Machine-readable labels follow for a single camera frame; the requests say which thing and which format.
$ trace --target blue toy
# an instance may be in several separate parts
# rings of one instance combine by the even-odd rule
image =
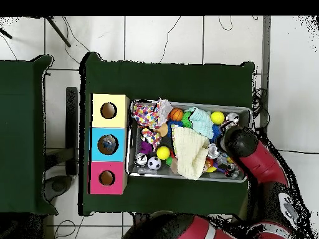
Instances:
[[[218,125],[213,124],[212,132],[214,133],[214,136],[212,137],[212,139],[209,140],[210,143],[214,143],[215,142],[215,139],[221,134],[221,129],[219,128]]]
[[[171,120],[171,119],[168,120],[168,122],[167,122],[167,126],[168,126],[167,135],[169,137],[171,137],[171,134],[172,134],[172,127],[171,127],[172,124],[176,124],[178,126],[184,127],[184,123],[182,121],[175,121],[175,120]]]

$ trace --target yellow ball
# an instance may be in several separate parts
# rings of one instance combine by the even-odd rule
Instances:
[[[159,147],[158,150],[156,151],[156,155],[158,156],[159,159],[164,161],[170,155],[169,148],[166,146]]]
[[[225,116],[220,111],[215,111],[211,114],[211,120],[214,124],[220,125],[225,120]]]

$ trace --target dark green tablecloth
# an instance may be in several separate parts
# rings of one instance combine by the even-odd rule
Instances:
[[[241,184],[150,177],[128,177],[123,195],[88,195],[89,94],[125,94],[129,99],[158,97],[209,105],[252,105],[254,64],[176,65],[104,62],[87,53],[80,66],[79,214],[96,212],[155,212],[196,214],[239,213],[247,193]]]
[[[56,213],[42,196],[42,76],[51,61],[0,61],[0,212]]]

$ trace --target white ball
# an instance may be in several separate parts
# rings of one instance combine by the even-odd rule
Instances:
[[[147,166],[157,171],[162,166],[162,162],[158,157],[151,157],[147,162]]]

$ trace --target gray bin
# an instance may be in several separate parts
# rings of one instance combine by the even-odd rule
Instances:
[[[131,113],[133,112],[133,106],[135,103],[138,103],[138,100],[132,101],[130,103]],[[239,126],[251,126],[252,124],[252,111],[246,107],[236,107],[236,106],[219,106],[219,105],[201,105],[201,104],[194,104],[194,103],[176,103],[171,102],[172,107],[180,108],[182,110],[187,110],[190,107],[198,107],[204,111],[221,111],[225,114],[228,113],[237,113],[239,115]],[[141,129],[137,127],[137,122],[132,120],[132,124],[130,130],[128,131],[128,144],[127,144],[127,154],[126,154],[126,172],[131,176],[138,176],[138,177],[162,177],[162,178],[170,178],[170,179],[184,179],[187,178],[174,175],[166,165],[165,161],[162,161],[162,166],[158,171],[154,171],[146,167],[137,167],[135,166],[134,159],[135,156],[138,154],[141,146]],[[172,140],[168,136],[165,136],[161,140],[161,146],[167,146],[170,149],[173,149]],[[247,177],[244,175],[242,171],[240,171],[238,177],[230,178],[226,177],[223,173],[214,171],[214,172],[205,172],[198,180],[209,180],[209,181],[223,181],[223,182],[244,182]]]

